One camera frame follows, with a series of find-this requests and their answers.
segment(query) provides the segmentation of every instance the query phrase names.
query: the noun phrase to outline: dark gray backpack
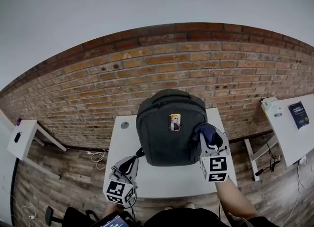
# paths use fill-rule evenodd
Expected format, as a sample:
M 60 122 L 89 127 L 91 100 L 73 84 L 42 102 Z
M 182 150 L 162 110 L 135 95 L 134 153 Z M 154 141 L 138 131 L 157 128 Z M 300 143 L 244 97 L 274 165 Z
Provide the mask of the dark gray backpack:
M 153 166 L 194 164 L 201 146 L 191 140 L 193 129 L 205 122 L 205 104 L 200 98 L 180 90 L 162 90 L 139 107 L 136 129 L 142 150 L 137 156 L 143 151 Z

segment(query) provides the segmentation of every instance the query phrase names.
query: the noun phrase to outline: person's hand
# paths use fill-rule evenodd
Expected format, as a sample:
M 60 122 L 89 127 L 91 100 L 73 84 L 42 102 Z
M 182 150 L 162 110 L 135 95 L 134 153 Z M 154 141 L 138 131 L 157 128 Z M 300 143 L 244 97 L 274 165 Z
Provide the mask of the person's hand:
M 112 202 L 109 202 L 107 204 L 107 208 L 105 210 L 105 213 L 104 213 L 104 217 L 110 215 L 111 213 L 115 212 L 115 211 L 118 211 L 119 213 L 122 213 L 124 211 L 124 209 L 122 208 L 119 208 L 117 205 L 115 205 L 114 203 Z

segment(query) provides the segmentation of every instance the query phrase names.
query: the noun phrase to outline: chair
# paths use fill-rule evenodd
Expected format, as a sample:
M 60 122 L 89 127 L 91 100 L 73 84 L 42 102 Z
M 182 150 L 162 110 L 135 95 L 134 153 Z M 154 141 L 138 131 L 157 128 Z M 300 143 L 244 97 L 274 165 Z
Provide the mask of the chair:
M 80 211 L 78 211 L 77 209 L 68 207 L 64 214 L 63 219 L 60 219 L 60 218 L 54 217 L 53 209 L 51 207 L 48 207 L 46 210 L 45 221 L 48 226 L 51 226 L 52 222 L 56 222 L 56 223 L 61 223 L 62 227 L 69 227 L 69 226 L 89 227 L 95 223 L 95 221 L 90 218 L 90 214 L 92 214 L 95 217 L 96 221 L 99 221 L 99 218 L 91 210 L 87 210 L 86 215 L 85 215 L 81 213 Z

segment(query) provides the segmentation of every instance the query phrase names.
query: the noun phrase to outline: backpack zipper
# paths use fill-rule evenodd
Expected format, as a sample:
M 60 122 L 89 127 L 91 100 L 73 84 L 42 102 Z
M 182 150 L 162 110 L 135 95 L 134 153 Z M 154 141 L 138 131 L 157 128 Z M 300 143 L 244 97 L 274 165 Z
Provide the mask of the backpack zipper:
M 139 117 L 142 113 L 147 112 L 147 111 L 149 111 L 149 110 L 151 110 L 151 109 L 154 109 L 154 108 L 159 108 L 159 109 L 160 109 L 160 108 L 163 107 L 164 105 L 173 104 L 173 103 L 186 103 L 186 104 L 196 105 L 196 106 L 202 108 L 202 109 L 206 112 L 206 110 L 205 110 L 204 107 L 202 107 L 200 104 L 198 104 L 197 102 L 195 102 L 195 101 L 193 101 L 193 100 L 176 99 L 176 100 L 167 100 L 167 101 L 159 102 L 159 103 L 157 103 L 157 104 L 155 104 L 155 105 L 152 105 L 152 106 L 150 106 L 150 107 L 144 109 L 143 111 L 141 111 L 141 112 L 137 115 L 137 117 Z

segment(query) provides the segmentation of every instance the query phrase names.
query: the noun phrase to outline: white table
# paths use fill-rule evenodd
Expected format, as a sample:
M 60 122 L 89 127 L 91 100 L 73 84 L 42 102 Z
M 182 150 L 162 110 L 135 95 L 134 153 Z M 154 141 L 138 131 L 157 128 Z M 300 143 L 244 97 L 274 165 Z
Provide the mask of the white table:
M 40 125 L 38 125 L 37 120 L 22 120 L 19 126 L 15 126 L 13 133 L 11 135 L 9 145 L 7 150 L 15 155 L 22 161 L 32 165 L 34 168 L 40 170 L 41 172 L 55 178 L 60 179 L 59 175 L 52 173 L 51 171 L 43 168 L 37 163 L 30 160 L 27 155 L 29 152 L 30 145 L 33 140 L 37 141 L 39 144 L 44 146 L 44 143 L 35 136 L 36 131 L 41 132 L 45 137 L 47 137 L 52 143 L 61 148 L 63 151 L 67 151 L 67 149 L 62 146 L 59 142 L 57 142 L 50 134 L 48 134 Z M 14 142 L 16 134 L 21 132 L 21 136 L 18 142 Z
M 206 109 L 206 112 L 208 123 L 225 132 L 218 109 Z M 125 121 L 129 123 L 129 127 L 122 129 L 121 124 Z M 121 159 L 135 155 L 141 147 L 135 121 L 135 115 L 116 117 L 105 171 L 104 194 L 107 190 L 111 167 Z M 227 158 L 230 178 L 237 185 L 231 155 Z M 154 167 L 148 164 L 143 156 L 139 158 L 136 182 L 139 198 L 176 198 L 216 192 L 215 184 L 205 181 L 199 162 L 188 166 Z
M 299 101 L 302 102 L 310 123 L 298 130 L 288 106 Z M 314 148 L 314 94 L 279 100 L 279 107 L 283 114 L 280 117 L 275 117 L 276 112 L 273 110 L 264 111 L 275 133 L 264 146 L 253 153 L 249 140 L 244 140 L 254 174 L 258 171 L 256 160 L 268 152 L 268 146 L 272 148 L 276 143 L 279 144 L 287 167 L 300 160 Z M 257 181 L 259 177 L 254 175 L 254 179 Z

